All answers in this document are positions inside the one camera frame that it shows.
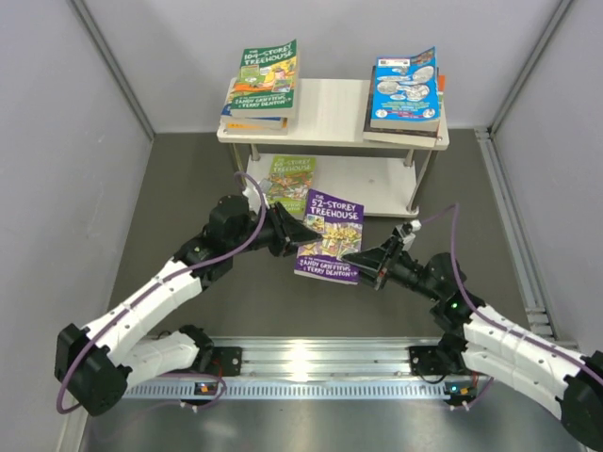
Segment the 130-storey treehouse book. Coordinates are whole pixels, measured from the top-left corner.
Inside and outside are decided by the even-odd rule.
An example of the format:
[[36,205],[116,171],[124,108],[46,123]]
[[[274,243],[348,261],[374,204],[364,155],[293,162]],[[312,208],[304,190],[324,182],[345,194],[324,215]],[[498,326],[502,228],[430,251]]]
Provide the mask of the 130-storey treehouse book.
[[230,136],[285,136],[287,119],[278,121],[221,121],[221,130]]

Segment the green 104-storey treehouse book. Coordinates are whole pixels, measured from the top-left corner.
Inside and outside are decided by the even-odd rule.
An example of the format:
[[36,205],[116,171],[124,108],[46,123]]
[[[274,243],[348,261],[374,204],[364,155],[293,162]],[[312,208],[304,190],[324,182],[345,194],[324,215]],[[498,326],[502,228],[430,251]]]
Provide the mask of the green 104-storey treehouse book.
[[298,42],[243,50],[229,102],[233,118],[297,116]]

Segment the purple cartoon book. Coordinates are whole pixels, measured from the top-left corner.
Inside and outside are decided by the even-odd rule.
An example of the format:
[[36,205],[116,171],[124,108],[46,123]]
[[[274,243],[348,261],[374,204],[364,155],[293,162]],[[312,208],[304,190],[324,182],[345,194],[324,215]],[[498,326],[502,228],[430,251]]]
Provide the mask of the purple cartoon book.
[[342,257],[361,249],[364,206],[310,189],[303,223],[321,239],[298,248],[294,273],[332,283],[359,283],[358,269]]

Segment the lime green cartoon book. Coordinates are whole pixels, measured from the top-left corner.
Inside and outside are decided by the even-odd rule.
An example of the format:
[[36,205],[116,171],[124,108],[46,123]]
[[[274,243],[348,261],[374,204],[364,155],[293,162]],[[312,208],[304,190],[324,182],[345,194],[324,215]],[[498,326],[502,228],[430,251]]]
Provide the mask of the lime green cartoon book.
[[307,197],[313,184],[316,158],[302,155],[276,155],[263,193],[269,205],[281,204],[296,219],[303,219]]

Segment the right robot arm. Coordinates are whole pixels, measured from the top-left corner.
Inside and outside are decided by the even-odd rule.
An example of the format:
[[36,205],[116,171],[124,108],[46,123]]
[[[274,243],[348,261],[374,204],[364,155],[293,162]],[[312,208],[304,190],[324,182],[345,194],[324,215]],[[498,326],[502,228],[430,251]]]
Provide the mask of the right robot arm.
[[397,283],[432,301],[430,312],[444,333],[439,360],[448,372],[476,372],[507,385],[548,410],[578,442],[601,450],[601,351],[567,349],[504,317],[464,288],[465,275],[447,252],[421,265],[390,236],[343,260],[376,290]]

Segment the dark tale of cities book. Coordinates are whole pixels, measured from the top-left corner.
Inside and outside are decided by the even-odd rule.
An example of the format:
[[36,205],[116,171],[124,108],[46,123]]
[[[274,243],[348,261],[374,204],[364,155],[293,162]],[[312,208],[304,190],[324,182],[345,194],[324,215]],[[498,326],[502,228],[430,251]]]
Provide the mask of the dark tale of cities book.
[[400,142],[403,136],[423,139],[428,145],[432,145],[439,138],[439,128],[435,133],[429,134],[427,132],[417,131],[397,131],[391,129],[374,128],[369,124],[369,108],[372,101],[372,75],[374,74],[374,66],[372,68],[371,80],[369,84],[368,96],[367,96],[367,107],[364,119],[363,138],[371,140],[389,141],[389,142]]

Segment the blue 91-storey treehouse book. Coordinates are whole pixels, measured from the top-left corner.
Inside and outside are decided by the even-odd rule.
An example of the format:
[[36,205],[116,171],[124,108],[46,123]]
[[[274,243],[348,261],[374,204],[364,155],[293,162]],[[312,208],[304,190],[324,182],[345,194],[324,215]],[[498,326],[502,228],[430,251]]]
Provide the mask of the blue 91-storey treehouse book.
[[222,111],[220,113],[220,121],[278,121],[284,118],[277,118],[277,117],[273,117],[273,118],[235,118],[232,116],[232,112],[231,112],[231,103],[234,99],[234,94],[235,94],[235,90],[234,90],[234,84],[236,82],[236,79],[233,77],[230,81],[229,84],[229,92],[228,95],[225,99],[224,102],[224,106],[222,108]]

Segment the light blue storey treehouse book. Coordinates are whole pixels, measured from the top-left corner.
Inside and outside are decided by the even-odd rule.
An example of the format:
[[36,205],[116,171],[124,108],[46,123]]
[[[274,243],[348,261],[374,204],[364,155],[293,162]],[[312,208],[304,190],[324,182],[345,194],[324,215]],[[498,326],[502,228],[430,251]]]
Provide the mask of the light blue storey treehouse book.
[[437,52],[379,56],[372,75],[369,124],[374,128],[435,133],[441,120]]

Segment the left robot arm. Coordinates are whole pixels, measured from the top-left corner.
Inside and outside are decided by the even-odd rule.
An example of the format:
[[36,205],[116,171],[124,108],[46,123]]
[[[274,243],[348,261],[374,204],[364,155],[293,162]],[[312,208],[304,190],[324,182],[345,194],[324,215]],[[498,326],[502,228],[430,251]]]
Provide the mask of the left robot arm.
[[275,257],[287,257],[319,240],[319,233],[278,202],[262,203],[253,213],[242,195],[221,198],[202,231],[137,292],[86,326],[69,324],[60,331],[57,396],[71,395],[89,415],[98,416],[145,380],[186,368],[204,373],[213,362],[213,343],[202,329],[186,325],[156,345],[143,343],[143,338],[230,271],[237,254],[268,249]]

